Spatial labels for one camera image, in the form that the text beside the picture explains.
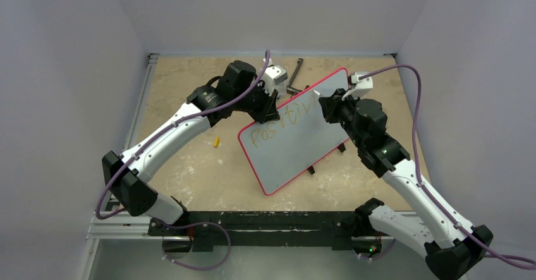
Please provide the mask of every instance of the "white wall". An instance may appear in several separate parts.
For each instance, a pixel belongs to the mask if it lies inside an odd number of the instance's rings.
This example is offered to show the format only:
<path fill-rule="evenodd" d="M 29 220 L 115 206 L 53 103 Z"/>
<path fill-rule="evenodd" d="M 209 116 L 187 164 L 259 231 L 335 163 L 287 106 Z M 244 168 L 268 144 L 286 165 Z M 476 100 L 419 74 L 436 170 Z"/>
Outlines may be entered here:
<path fill-rule="evenodd" d="M 429 0 L 397 58 L 423 76 L 434 186 L 494 248 L 536 259 L 536 0 Z M 402 71 L 410 105 L 415 78 Z M 486 259 L 470 279 L 534 279 Z"/>
<path fill-rule="evenodd" d="M 119 0 L 150 52 L 382 54 L 427 0 Z"/>
<path fill-rule="evenodd" d="M 117 0 L 0 0 L 0 279 L 74 279 L 145 51 Z"/>

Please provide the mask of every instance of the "whiteboard with red border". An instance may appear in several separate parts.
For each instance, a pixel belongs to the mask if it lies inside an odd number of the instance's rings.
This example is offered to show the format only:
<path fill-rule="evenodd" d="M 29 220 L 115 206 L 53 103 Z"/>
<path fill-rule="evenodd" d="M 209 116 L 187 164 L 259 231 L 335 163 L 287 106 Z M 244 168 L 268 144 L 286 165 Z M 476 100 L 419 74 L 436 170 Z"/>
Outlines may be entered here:
<path fill-rule="evenodd" d="M 340 125 L 324 121 L 313 90 L 329 97 L 348 88 L 348 70 L 340 68 L 281 104 L 281 119 L 253 122 L 238 132 L 253 173 L 265 195 L 273 195 L 348 139 Z"/>

